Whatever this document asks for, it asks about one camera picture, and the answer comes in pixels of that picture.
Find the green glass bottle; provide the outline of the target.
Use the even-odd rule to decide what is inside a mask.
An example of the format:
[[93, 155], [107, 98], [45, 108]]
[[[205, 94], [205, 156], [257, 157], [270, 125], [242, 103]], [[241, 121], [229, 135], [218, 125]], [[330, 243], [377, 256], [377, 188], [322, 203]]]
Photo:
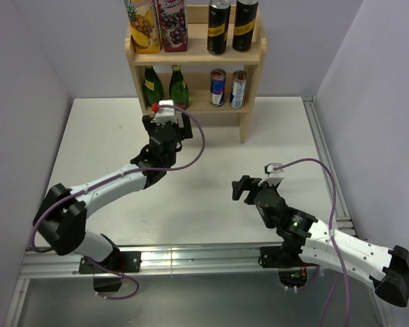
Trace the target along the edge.
[[145, 67], [142, 92], [146, 105], [152, 106], [164, 98], [164, 89], [162, 82], [152, 65]]
[[181, 72], [180, 65], [172, 65], [169, 96], [176, 106], [182, 109], [187, 109], [189, 106], [189, 89]]

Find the silver blue energy can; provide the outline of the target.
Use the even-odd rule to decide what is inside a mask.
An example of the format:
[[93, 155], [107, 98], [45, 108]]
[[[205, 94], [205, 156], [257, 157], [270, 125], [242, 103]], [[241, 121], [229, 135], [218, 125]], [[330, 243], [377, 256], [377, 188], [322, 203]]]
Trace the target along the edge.
[[210, 97], [213, 106], [220, 107], [224, 103], [226, 72], [217, 68], [211, 71]]

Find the black yellow tonic can front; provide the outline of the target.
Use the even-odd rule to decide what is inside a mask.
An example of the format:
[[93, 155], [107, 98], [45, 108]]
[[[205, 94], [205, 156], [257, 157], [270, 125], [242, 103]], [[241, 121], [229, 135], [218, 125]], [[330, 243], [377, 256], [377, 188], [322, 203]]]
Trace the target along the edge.
[[231, 4], [225, 0], [209, 2], [207, 50], [212, 55], [226, 51]]

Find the black yellow tonic can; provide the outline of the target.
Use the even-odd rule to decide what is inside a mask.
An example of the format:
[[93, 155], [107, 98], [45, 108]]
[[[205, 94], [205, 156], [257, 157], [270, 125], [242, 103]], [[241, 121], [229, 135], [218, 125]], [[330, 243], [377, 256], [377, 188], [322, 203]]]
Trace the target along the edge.
[[252, 44], [258, 0], [238, 0], [236, 3], [232, 47], [239, 52], [246, 52]]
[[231, 4], [225, 0], [209, 2], [207, 50], [212, 55], [226, 51]]

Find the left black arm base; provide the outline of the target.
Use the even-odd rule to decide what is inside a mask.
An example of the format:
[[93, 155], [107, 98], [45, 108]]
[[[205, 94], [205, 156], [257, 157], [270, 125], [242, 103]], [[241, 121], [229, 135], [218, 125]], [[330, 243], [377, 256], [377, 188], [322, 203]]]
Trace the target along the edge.
[[[140, 289], [139, 282], [127, 274], [140, 272], [141, 255], [140, 251], [120, 251], [116, 248], [103, 262], [83, 256], [78, 272], [93, 275], [96, 295], [106, 300], [125, 300], [135, 296]], [[134, 284], [134, 291], [128, 295], [116, 295], [126, 281]]]

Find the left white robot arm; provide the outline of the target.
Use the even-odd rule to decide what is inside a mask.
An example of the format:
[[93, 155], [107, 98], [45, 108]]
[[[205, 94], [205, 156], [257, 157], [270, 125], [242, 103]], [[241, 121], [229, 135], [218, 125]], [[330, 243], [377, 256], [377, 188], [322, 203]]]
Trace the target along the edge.
[[174, 170], [182, 141], [192, 138], [190, 116], [163, 108], [142, 123], [149, 142], [121, 169], [96, 181], [66, 188], [61, 183], [48, 190], [33, 220], [33, 232], [40, 233], [57, 255], [76, 253], [93, 260], [104, 272], [121, 264], [121, 254], [107, 236], [86, 228], [92, 214], [129, 193], [142, 191]]

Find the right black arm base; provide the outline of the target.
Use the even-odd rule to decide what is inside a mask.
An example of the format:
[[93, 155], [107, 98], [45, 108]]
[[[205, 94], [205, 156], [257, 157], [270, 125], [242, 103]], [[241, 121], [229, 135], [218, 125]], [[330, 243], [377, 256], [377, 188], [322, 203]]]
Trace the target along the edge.
[[320, 267], [303, 262], [297, 253], [283, 245], [265, 245], [259, 248], [258, 265], [277, 271], [279, 286], [295, 294], [307, 289], [320, 276]]

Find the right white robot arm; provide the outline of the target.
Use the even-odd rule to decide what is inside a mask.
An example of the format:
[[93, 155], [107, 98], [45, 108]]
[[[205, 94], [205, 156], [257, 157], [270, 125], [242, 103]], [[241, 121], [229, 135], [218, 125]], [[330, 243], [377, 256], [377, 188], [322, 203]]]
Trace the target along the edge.
[[409, 300], [409, 251], [399, 245], [382, 247], [339, 230], [329, 229], [317, 217], [288, 206], [268, 184], [248, 175], [232, 182], [232, 199], [244, 202], [259, 212], [266, 228], [274, 229], [283, 240], [277, 246], [260, 248], [264, 268], [295, 268], [317, 265], [347, 273], [391, 305], [406, 307]]

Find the wooden three-tier shelf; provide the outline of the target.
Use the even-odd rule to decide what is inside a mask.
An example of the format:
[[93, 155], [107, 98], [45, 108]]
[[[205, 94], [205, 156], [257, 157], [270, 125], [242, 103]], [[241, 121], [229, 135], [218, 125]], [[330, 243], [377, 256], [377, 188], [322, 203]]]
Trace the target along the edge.
[[[125, 36], [125, 53], [130, 72], [136, 88], [140, 109], [143, 114], [150, 114], [151, 110], [145, 103], [142, 93], [142, 81], [146, 65], [171, 67], [173, 64], [181, 66], [190, 92], [190, 106], [188, 110], [194, 113], [234, 113], [238, 115], [240, 142], [244, 143], [249, 135], [249, 127], [253, 114], [254, 100], [264, 67], [267, 52], [267, 37], [260, 10], [256, 13], [251, 48], [247, 52], [238, 52], [232, 48], [232, 34], [236, 6], [230, 11], [228, 30], [228, 45], [224, 54], [215, 56], [207, 51], [207, 5], [187, 5], [187, 24], [189, 32], [189, 47], [186, 52], [164, 52], [157, 54], [137, 54], [132, 41], [132, 27], [128, 26]], [[245, 104], [240, 109], [234, 109], [228, 101], [220, 107], [211, 105], [210, 72], [214, 68], [226, 70], [226, 96], [230, 96], [232, 74], [236, 67], [242, 65], [247, 72], [247, 86], [245, 88]]]

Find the pineapple juice carton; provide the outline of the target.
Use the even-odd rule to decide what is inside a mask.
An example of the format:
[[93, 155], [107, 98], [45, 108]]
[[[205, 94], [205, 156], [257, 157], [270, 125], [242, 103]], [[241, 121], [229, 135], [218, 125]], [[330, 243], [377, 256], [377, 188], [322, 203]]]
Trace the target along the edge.
[[139, 54], [156, 54], [161, 50], [155, 2], [125, 0], [124, 5], [132, 28], [134, 50]]

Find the grape juice carton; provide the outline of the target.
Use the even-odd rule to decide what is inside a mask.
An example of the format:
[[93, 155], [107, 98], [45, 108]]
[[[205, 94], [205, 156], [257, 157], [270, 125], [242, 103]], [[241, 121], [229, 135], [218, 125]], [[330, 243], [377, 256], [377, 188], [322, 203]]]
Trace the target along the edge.
[[188, 30], [184, 0], [156, 1], [157, 18], [165, 52], [186, 52]]

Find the aluminium rail frame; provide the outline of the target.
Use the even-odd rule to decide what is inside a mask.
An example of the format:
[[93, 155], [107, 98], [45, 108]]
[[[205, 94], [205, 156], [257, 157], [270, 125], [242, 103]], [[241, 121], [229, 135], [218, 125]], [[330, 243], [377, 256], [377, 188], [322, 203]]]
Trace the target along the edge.
[[[326, 160], [326, 167], [334, 176], [334, 167], [329, 156], [329, 150], [323, 138], [323, 133], [318, 122], [313, 97], [303, 97], [303, 106], [307, 120], [312, 130], [313, 139], [320, 159]], [[326, 182], [333, 201], [333, 192], [339, 200], [337, 213], [337, 226], [340, 237], [336, 241], [343, 244], [344, 240], [356, 237], [351, 218], [344, 216], [347, 210], [344, 196], [338, 181]], [[87, 256], [78, 253], [69, 253], [58, 256], [53, 251], [41, 253], [28, 251], [23, 257], [17, 284], [12, 297], [11, 305], [4, 326], [18, 326], [22, 308], [27, 297], [30, 280], [54, 279], [68, 277], [88, 277], [94, 279], [120, 279], [123, 274], [133, 277], [138, 273], [142, 275], [184, 275], [184, 274], [213, 274], [233, 272], [254, 272], [262, 268], [275, 269], [276, 272], [287, 273], [295, 271], [300, 264], [286, 265], [281, 259], [283, 242], [274, 243], [212, 243], [208, 245], [132, 245], [118, 246], [119, 257], [122, 259], [121, 270], [113, 270], [100, 263], [93, 263]]]

